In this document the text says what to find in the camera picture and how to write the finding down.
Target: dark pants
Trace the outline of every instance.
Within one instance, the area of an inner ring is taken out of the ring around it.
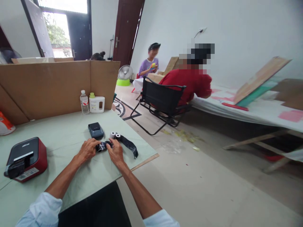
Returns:
[[[117,182],[60,213],[58,226],[131,227]]]

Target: black cap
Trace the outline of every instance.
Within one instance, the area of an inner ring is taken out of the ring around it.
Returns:
[[[191,53],[187,54],[187,64],[202,65],[207,63],[207,59],[211,58],[211,54],[215,53],[215,44],[195,44],[195,48],[191,49]]]
[[[149,46],[148,51],[154,50],[154,49],[159,49],[161,44],[159,43],[153,43],[152,45]]]

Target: orange bag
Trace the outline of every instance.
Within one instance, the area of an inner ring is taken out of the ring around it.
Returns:
[[[15,131],[16,127],[0,111],[0,135],[5,136]]]

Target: red shirt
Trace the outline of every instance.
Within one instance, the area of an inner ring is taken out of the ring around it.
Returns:
[[[210,95],[211,80],[209,75],[203,74],[203,70],[175,69],[166,74],[159,84],[186,86],[178,103],[180,106],[191,101],[194,93],[201,98]]]

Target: white sleeve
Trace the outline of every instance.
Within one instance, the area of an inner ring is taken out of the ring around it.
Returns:
[[[16,227],[56,227],[62,200],[53,197],[47,192],[39,195],[34,203],[18,221]]]
[[[160,210],[144,219],[143,222],[146,227],[180,227],[179,223],[166,210]]]

